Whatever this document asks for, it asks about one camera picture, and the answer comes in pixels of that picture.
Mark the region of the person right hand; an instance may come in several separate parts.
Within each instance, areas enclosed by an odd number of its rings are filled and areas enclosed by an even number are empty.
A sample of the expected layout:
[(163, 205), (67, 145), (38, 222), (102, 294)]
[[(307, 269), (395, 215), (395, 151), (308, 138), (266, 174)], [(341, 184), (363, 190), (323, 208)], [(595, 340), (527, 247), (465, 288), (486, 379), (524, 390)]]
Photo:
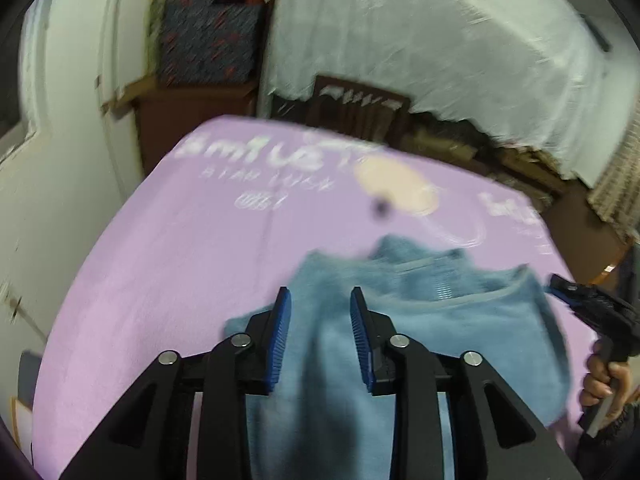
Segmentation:
[(605, 364), (602, 347), (601, 339), (592, 346), (578, 399), (583, 408), (591, 408), (602, 400), (611, 399), (611, 410), (617, 413), (639, 399), (638, 379), (634, 377), (634, 369), (629, 361)]

